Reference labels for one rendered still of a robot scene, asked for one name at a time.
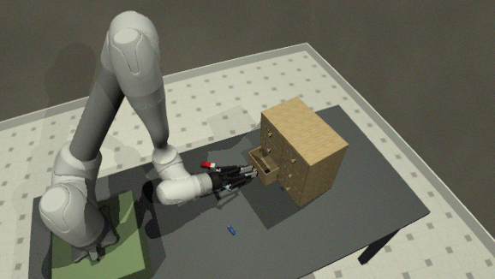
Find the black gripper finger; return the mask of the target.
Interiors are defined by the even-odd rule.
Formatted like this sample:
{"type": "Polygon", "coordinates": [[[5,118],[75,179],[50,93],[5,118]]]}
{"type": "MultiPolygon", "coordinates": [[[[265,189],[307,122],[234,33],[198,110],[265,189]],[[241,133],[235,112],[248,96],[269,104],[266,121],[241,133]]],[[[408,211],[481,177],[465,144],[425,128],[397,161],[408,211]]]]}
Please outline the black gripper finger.
{"type": "Polygon", "coordinates": [[[234,177],[224,177],[223,178],[223,181],[227,181],[227,180],[230,180],[229,182],[229,185],[227,185],[225,188],[228,189],[229,192],[232,191],[232,189],[236,188],[236,187],[239,187],[243,184],[245,184],[246,180],[249,179],[249,178],[252,178],[252,177],[255,177],[257,175],[257,171],[255,172],[252,172],[252,173],[248,173],[248,174],[245,174],[245,175],[239,175],[239,176],[234,176],[234,177]],[[233,184],[230,184],[234,182],[233,184]]]}
{"type": "Polygon", "coordinates": [[[220,173],[220,176],[223,176],[223,175],[227,175],[228,177],[232,176],[232,175],[236,175],[236,174],[239,174],[239,173],[244,173],[244,172],[248,172],[248,171],[251,171],[253,168],[253,165],[251,166],[247,166],[247,167],[244,167],[244,168],[237,168],[236,165],[234,166],[226,166],[226,167],[216,167],[216,170],[215,171],[218,171],[218,172],[222,172],[220,173]]]}

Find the wooden drawer front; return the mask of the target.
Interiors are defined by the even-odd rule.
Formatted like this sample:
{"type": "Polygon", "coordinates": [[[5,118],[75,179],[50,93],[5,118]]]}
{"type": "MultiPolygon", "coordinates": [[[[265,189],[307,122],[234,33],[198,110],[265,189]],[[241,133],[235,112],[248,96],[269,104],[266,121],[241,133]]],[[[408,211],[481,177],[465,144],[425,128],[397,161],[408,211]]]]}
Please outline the wooden drawer front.
{"type": "Polygon", "coordinates": [[[261,130],[271,140],[271,142],[282,152],[283,136],[270,124],[270,122],[262,115],[261,130]]]}
{"type": "Polygon", "coordinates": [[[270,140],[261,131],[261,145],[271,156],[275,163],[280,166],[281,152],[270,142],[270,140]]]}
{"type": "Polygon", "coordinates": [[[284,156],[282,156],[281,170],[287,175],[288,178],[290,178],[291,182],[300,191],[300,193],[302,193],[305,181],[301,178],[301,176],[296,172],[296,170],[291,166],[291,164],[286,160],[284,156]]]}
{"type": "Polygon", "coordinates": [[[262,146],[248,152],[248,165],[253,165],[252,171],[267,186],[278,179],[279,167],[267,154],[262,146]]]}
{"type": "Polygon", "coordinates": [[[303,179],[306,180],[309,165],[288,143],[286,139],[284,139],[284,143],[283,143],[283,155],[293,165],[293,167],[298,171],[298,173],[303,177],[303,179]]]}
{"type": "Polygon", "coordinates": [[[284,187],[285,191],[286,192],[288,191],[288,194],[291,196],[291,198],[299,205],[301,194],[291,183],[291,181],[287,178],[287,176],[283,173],[282,170],[280,170],[279,182],[284,187]]]}

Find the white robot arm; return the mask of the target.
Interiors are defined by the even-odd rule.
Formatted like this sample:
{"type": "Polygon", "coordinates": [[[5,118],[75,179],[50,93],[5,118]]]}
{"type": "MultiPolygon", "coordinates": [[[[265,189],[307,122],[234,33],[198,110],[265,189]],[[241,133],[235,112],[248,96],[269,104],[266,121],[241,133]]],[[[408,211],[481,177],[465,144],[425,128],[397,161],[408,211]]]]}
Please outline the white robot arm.
{"type": "Polygon", "coordinates": [[[124,97],[151,136],[152,163],[163,180],[156,189],[159,201],[178,205],[212,192],[211,177],[207,173],[190,175],[176,148],[167,142],[169,125],[160,58],[157,30],[150,19],[135,11],[113,19],[100,57],[103,67],[73,139],[55,157],[51,187],[39,201],[44,224],[72,244],[75,263],[87,256],[100,260],[100,250],[118,242],[110,207],[98,210],[94,190],[102,162],[99,149],[124,97]]]}

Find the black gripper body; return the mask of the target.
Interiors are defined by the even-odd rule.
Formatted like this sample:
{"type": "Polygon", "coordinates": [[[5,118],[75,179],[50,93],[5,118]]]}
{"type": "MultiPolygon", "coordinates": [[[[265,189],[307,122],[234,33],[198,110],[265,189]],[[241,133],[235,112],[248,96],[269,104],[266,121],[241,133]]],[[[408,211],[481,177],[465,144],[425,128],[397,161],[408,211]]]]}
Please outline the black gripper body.
{"type": "Polygon", "coordinates": [[[222,172],[216,171],[208,174],[212,179],[212,191],[218,190],[219,188],[225,188],[230,182],[230,180],[223,181],[223,178],[228,176],[220,176],[220,173],[222,172]]]}

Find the small wooden chest of drawers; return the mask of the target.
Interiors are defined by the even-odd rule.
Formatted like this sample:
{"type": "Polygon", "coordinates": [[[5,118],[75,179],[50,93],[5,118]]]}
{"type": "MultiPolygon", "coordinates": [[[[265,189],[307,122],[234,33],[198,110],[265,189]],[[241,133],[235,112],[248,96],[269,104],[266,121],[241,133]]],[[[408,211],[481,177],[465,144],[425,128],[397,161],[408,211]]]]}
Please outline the small wooden chest of drawers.
{"type": "Polygon", "coordinates": [[[349,144],[295,97],[261,111],[260,146],[262,115],[309,165],[298,207],[329,190],[349,144]]]}

